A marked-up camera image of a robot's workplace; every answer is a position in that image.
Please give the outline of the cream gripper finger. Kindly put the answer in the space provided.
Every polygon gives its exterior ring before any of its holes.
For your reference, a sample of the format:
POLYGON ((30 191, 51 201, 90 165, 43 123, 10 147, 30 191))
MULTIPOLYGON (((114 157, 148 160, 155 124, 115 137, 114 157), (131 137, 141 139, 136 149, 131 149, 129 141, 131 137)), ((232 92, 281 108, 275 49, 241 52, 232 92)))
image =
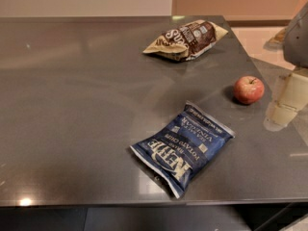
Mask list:
POLYGON ((308 104, 308 68, 295 68, 280 75, 272 90, 264 126, 278 132, 289 125, 308 104))

